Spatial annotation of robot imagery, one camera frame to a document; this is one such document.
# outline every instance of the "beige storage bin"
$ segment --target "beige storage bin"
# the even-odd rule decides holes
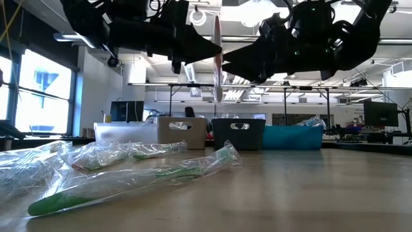
[[[206,128],[207,119],[159,117],[157,138],[160,144],[184,140],[188,150],[203,150],[205,149]]]

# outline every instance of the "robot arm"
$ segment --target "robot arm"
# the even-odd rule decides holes
[[[74,31],[92,48],[111,54],[109,66],[118,64],[118,48],[168,56],[174,73],[186,64],[214,57],[221,47],[186,25],[188,1],[166,0],[147,16],[149,0],[61,0]]]
[[[333,23],[335,10],[325,0],[299,3],[286,19],[265,19],[250,46],[223,56],[223,70],[254,83],[275,73],[321,71],[322,80],[351,70],[376,52],[380,24],[392,0],[353,0],[362,10],[353,24]]]

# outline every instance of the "computer monitor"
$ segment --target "computer monitor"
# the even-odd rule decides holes
[[[111,102],[111,120],[113,122],[141,122],[143,117],[143,107],[143,101]]]
[[[398,126],[398,106],[395,103],[363,102],[365,125]]]

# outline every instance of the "teal storage bin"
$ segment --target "teal storage bin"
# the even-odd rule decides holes
[[[322,126],[265,126],[263,149],[319,150],[322,136]]]

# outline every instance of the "table surface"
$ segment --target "table surface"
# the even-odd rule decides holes
[[[45,217],[1,217],[0,231],[412,231],[409,157],[332,149],[241,156],[241,166],[139,196]]]

